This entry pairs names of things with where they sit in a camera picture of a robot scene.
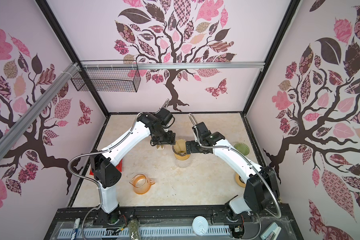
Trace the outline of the brown paper coffee filter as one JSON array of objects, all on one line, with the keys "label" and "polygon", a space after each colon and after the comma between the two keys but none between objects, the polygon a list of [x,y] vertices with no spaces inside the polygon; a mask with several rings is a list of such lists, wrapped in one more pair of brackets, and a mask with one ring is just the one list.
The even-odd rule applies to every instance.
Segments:
[{"label": "brown paper coffee filter", "polygon": [[173,146],[173,152],[176,155],[185,156],[187,154],[186,140],[184,139],[176,140],[176,143]]}]

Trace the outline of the clear glass carafe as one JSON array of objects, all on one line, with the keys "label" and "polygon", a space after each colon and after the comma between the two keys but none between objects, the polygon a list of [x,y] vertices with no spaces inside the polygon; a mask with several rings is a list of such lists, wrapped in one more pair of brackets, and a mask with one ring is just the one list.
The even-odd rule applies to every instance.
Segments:
[{"label": "clear glass carafe", "polygon": [[191,159],[176,160],[175,163],[176,163],[176,166],[179,168],[187,168],[192,164],[192,160]]}]

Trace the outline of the orange glass pitcher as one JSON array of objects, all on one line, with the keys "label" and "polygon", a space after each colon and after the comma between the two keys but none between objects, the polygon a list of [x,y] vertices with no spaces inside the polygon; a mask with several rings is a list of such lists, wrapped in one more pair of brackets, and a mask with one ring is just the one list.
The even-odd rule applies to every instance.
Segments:
[{"label": "orange glass pitcher", "polygon": [[156,182],[146,175],[138,174],[134,176],[129,183],[133,186],[133,191],[138,195],[143,195],[147,193],[151,186],[154,185]]}]

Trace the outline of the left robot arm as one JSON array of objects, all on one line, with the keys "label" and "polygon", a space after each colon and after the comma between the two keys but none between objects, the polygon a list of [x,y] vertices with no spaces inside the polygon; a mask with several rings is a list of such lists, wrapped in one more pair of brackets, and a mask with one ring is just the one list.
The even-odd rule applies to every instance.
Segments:
[{"label": "left robot arm", "polygon": [[139,142],[150,137],[151,146],[174,145],[176,134],[169,128],[175,117],[166,108],[156,113],[139,113],[132,126],[117,140],[103,148],[99,153],[90,156],[91,170],[98,185],[101,198],[101,209],[110,214],[119,207],[116,184],[122,173],[117,165],[123,157]]}]

